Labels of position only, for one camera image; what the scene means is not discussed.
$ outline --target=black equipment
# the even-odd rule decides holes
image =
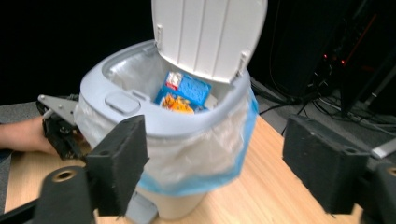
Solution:
[[[350,214],[357,203],[361,223],[395,222],[395,163],[374,160],[321,123],[298,115],[288,119],[283,160],[326,213]]]

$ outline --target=human hand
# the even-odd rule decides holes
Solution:
[[[44,136],[43,117],[0,125],[0,149],[41,151],[57,155],[55,148]]]

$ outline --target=metal bracket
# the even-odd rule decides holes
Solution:
[[[49,108],[49,111],[44,114],[44,119],[49,118],[55,112],[72,126],[76,126],[73,111],[78,102],[43,94],[38,96],[38,101]]]

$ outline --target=trash can button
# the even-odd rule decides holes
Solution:
[[[140,108],[140,102],[124,93],[111,93],[106,104],[123,115],[133,114]]]

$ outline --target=cable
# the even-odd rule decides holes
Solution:
[[[282,106],[286,106],[286,105],[273,105],[273,106],[269,107],[268,109],[263,110],[262,112],[260,112],[260,115],[263,115],[264,113],[266,113],[266,112],[268,112],[268,111],[270,111],[272,109],[280,108]]]
[[[275,33],[276,33],[277,16],[278,16],[278,13],[279,13],[279,9],[280,9],[280,0],[277,2],[276,16],[275,16],[275,21],[274,21],[274,31],[273,31],[272,41],[271,41],[270,57],[269,57],[269,72],[270,72],[270,78],[271,78],[271,80],[272,80],[274,86],[276,87],[276,89],[277,89],[280,93],[284,94],[285,96],[288,96],[288,97],[290,97],[291,99],[293,99],[293,98],[298,98],[298,97],[293,96],[293,95],[289,95],[289,94],[283,92],[283,91],[276,85],[276,82],[274,81],[274,77],[273,77],[273,74],[272,74],[272,69],[271,69],[271,67],[272,67],[272,55],[273,55],[274,42],[275,42]]]
[[[337,111],[341,112],[341,107],[339,107],[339,106],[337,106],[337,105],[333,105],[333,104],[331,104],[331,103],[329,103],[329,102],[327,102],[327,101],[325,101],[325,100],[323,100],[323,99],[321,99],[321,98],[319,98],[319,100],[320,100],[322,103],[324,103],[325,105],[328,105],[328,106],[330,106],[330,107],[336,109]],[[323,111],[324,111],[325,114],[327,114],[327,115],[330,116],[330,113],[329,113],[326,109],[324,109],[321,105],[319,105],[318,102],[312,101],[312,103],[314,104],[314,106],[315,106],[320,112],[323,112]],[[387,130],[384,129],[385,127],[388,127],[388,128],[395,128],[395,127],[396,127],[396,124],[379,124],[379,123],[372,123],[372,122],[370,122],[369,120],[367,120],[366,118],[363,118],[363,117],[360,116],[360,115],[356,115],[356,114],[354,114],[353,112],[348,112],[348,113],[347,113],[347,118],[350,119],[351,121],[353,121],[354,123],[357,123],[357,124],[359,124],[360,126],[363,126],[363,127],[365,127],[365,128],[369,128],[369,129],[371,129],[371,130],[374,128],[374,130],[377,130],[377,131],[380,131],[380,132],[389,134],[389,135],[391,135],[391,136],[396,136],[396,133],[391,133],[391,132],[389,132],[389,131],[387,131]]]
[[[297,112],[297,115],[300,115],[301,112],[302,112],[303,110],[305,110],[305,107],[306,107],[307,104],[308,104],[308,102],[303,103],[303,107],[301,107],[301,109]],[[282,133],[281,133],[282,136],[283,136],[283,134],[285,133],[287,127],[288,127],[288,124],[286,124],[286,125],[285,125],[285,128],[283,128]]]

